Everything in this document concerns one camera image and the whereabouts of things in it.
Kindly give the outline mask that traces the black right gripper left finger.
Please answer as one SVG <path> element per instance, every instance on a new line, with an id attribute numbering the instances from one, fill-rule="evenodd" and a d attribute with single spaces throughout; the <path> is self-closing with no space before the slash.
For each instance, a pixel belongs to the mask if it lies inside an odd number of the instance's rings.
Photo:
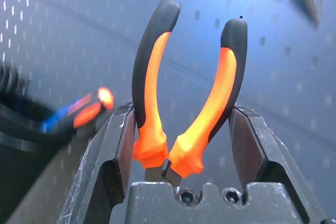
<path id="1" fill-rule="evenodd" d="M 57 223 L 109 223 L 130 178 L 135 110 L 118 107 L 88 144 Z"/>

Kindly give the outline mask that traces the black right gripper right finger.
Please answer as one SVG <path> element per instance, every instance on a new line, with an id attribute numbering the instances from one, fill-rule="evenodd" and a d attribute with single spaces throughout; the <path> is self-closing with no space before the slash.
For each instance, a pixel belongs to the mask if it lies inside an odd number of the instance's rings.
<path id="1" fill-rule="evenodd" d="M 321 223 L 324 210 L 283 142 L 262 116 L 235 105 L 229 117 L 243 206 L 259 223 Z"/>

